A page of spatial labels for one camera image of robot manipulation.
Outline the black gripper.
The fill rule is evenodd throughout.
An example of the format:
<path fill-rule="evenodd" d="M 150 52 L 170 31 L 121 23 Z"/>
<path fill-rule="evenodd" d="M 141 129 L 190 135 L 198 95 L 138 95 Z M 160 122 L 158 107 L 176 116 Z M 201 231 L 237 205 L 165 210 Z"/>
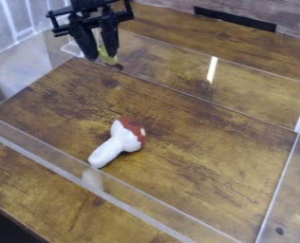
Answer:
<path fill-rule="evenodd" d="M 86 58 L 96 61 L 98 58 L 97 42 L 90 28 L 101 27 L 101 35 L 108 53 L 116 56 L 120 47 L 117 23 L 134 19 L 132 0 L 69 0 L 68 7 L 52 9 L 46 17 L 53 24 L 53 33 L 57 37 L 72 35 Z M 77 16 L 78 24 L 61 24 L 58 18 Z"/>

